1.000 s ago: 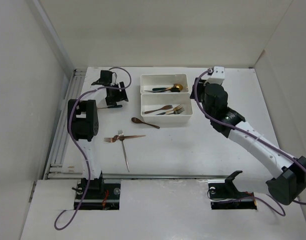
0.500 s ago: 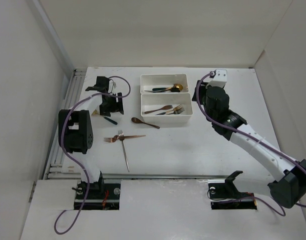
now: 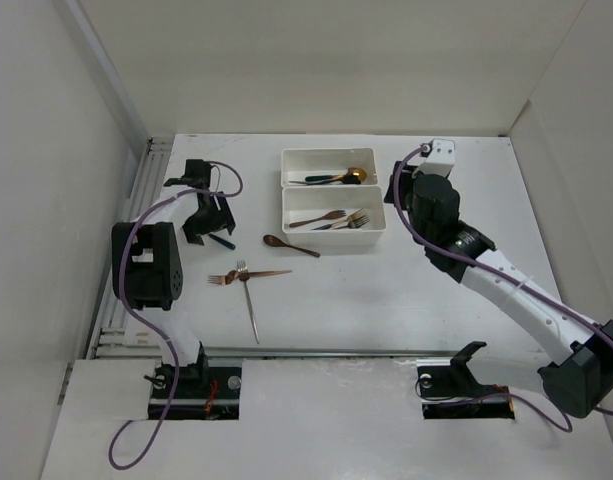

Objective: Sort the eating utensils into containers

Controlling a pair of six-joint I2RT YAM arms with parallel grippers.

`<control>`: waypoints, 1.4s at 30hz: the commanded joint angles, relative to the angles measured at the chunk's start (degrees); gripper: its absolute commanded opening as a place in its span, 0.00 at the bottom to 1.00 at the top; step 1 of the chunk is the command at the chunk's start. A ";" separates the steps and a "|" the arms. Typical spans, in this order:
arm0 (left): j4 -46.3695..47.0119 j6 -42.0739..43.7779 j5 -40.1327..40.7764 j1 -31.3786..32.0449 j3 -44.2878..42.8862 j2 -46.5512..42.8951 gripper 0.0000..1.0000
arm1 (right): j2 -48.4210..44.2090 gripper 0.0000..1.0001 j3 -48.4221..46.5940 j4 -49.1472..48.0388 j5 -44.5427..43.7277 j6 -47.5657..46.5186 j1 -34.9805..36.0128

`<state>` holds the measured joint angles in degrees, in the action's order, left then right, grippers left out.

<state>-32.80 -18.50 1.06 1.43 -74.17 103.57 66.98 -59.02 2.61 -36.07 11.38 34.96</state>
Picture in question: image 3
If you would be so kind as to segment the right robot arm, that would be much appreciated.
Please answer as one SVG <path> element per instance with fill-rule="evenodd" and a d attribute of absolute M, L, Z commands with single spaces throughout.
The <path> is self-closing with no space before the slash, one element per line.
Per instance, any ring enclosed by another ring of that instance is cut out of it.
<path fill-rule="evenodd" d="M 517 269 L 460 219 L 460 195 L 446 175 L 398 161 L 384 201 L 437 270 L 495 305 L 542 347 L 549 362 L 536 370 L 537 388 L 555 408 L 575 418 L 601 409 L 613 390 L 613 320 L 589 319 Z"/>

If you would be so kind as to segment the long silver fork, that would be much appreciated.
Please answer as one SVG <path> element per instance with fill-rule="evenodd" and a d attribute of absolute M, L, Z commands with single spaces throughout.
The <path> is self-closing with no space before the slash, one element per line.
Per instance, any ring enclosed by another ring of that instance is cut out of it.
<path fill-rule="evenodd" d="M 249 280 L 249 270 L 246 263 L 241 260 L 236 263 L 236 268 L 238 272 L 238 279 L 243 283 L 243 288 L 246 296 L 247 308 L 250 317 L 250 322 L 252 326 L 253 335 L 257 344 L 260 344 L 259 331 L 256 322 L 254 307 L 252 303 L 252 297 L 250 295 L 250 290 L 248 286 Z"/>

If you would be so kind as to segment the brown fork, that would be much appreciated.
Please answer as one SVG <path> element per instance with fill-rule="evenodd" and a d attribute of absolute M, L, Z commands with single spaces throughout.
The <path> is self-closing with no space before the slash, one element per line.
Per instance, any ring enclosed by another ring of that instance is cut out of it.
<path fill-rule="evenodd" d="M 302 221 L 298 221 L 298 222 L 292 222 L 289 224 L 290 228 L 298 228 L 298 227 L 302 227 L 305 225 L 309 225 L 312 223 L 316 223 L 316 222 L 320 222 L 320 221 L 325 221 L 325 220 L 338 220 L 341 219 L 342 217 L 345 216 L 345 211 L 344 210 L 333 210 L 330 212 L 327 212 L 326 214 L 313 218 L 313 219 L 308 219 L 308 220 L 302 220 Z"/>

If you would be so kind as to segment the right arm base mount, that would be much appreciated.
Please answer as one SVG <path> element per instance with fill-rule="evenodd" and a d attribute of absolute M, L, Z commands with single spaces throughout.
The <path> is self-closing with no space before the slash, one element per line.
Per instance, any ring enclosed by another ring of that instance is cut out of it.
<path fill-rule="evenodd" d="M 486 342 L 473 341 L 452 357 L 424 358 L 416 362 L 415 392 L 425 420 L 514 420 L 507 386 L 481 384 L 468 362 Z"/>

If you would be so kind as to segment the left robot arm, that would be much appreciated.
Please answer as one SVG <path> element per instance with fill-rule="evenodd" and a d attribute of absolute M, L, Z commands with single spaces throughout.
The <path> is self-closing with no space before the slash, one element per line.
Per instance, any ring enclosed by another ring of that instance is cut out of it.
<path fill-rule="evenodd" d="M 203 394 L 210 373 L 201 366 L 200 340 L 172 312 L 184 286 L 179 243 L 202 246 L 210 234 L 232 234 L 236 222 L 228 200 L 242 190 L 243 180 L 233 167 L 188 159 L 182 175 L 167 179 L 151 206 L 111 229 L 114 295 L 158 337 L 163 364 L 176 372 L 175 384 L 187 396 Z"/>

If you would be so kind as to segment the rose gold fork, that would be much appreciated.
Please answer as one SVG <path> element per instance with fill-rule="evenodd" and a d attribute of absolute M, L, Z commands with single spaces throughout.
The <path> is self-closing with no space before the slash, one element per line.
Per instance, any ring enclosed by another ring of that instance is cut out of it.
<path fill-rule="evenodd" d="M 263 278 L 291 273 L 291 270 L 271 270 L 258 272 L 239 272 L 231 270 L 225 275 L 209 275 L 208 283 L 217 286 L 227 286 L 235 280 L 244 280 L 249 278 Z"/>

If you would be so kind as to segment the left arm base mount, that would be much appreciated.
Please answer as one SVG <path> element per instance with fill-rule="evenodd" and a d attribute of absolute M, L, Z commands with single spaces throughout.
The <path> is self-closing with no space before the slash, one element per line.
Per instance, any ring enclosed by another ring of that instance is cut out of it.
<path fill-rule="evenodd" d="M 177 389 L 166 420 L 230 421 L 240 415 L 242 361 L 210 358 L 203 350 L 194 364 L 182 366 Z M 147 407 L 149 420 L 164 412 L 172 391 L 174 368 L 160 364 L 144 379 L 151 384 Z"/>

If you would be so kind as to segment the black spoon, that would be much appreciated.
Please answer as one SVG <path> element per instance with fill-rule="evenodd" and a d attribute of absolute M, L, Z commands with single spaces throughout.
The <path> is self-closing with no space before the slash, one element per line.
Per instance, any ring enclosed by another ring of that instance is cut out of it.
<path fill-rule="evenodd" d="M 347 185 L 361 185 L 364 180 L 365 180 L 364 175 L 360 175 L 359 173 L 347 173 L 344 175 L 324 176 L 322 178 L 311 179 L 311 180 L 290 181 L 290 184 L 302 185 L 302 186 L 326 185 L 326 184 L 333 184 L 333 183 L 341 183 L 341 184 L 347 184 Z"/>

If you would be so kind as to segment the gold spoon green handle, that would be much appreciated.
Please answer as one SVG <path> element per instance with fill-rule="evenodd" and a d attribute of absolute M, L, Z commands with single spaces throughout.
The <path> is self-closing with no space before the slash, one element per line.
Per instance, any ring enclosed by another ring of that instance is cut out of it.
<path fill-rule="evenodd" d="M 226 239 L 224 239 L 224 238 L 219 237 L 218 235 L 215 235 L 215 234 L 213 234 L 213 233 L 210 233 L 210 234 L 208 235 L 208 237 L 209 237 L 211 240 L 213 240 L 213 241 L 215 241 L 216 243 L 218 243 L 219 245 L 221 245 L 221 246 L 223 246 L 223 247 L 225 247 L 225 248 L 227 248 L 227 249 L 229 249 L 229 250 L 231 250 L 231 251 L 234 251 L 234 250 L 236 249 L 236 245 L 235 245 L 235 244 L 233 244 L 232 242 L 230 242 L 230 241 L 228 241 L 228 240 L 226 240 Z"/>
<path fill-rule="evenodd" d="M 304 179 L 307 185 L 341 184 L 360 185 L 367 179 L 367 172 L 359 167 L 351 167 L 343 174 L 308 176 Z"/>

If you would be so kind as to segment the brown spoon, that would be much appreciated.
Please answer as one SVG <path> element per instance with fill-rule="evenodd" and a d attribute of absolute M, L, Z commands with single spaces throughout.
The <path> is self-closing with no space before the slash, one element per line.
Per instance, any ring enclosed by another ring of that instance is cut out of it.
<path fill-rule="evenodd" d="M 297 252 L 303 253 L 305 255 L 308 255 L 314 258 L 321 257 L 321 254 L 316 251 L 313 251 L 307 248 L 303 248 L 303 247 L 298 247 L 295 245 L 291 245 L 271 234 L 264 235 L 262 240 L 265 245 L 272 247 L 272 248 L 288 248 L 288 249 L 295 250 Z"/>

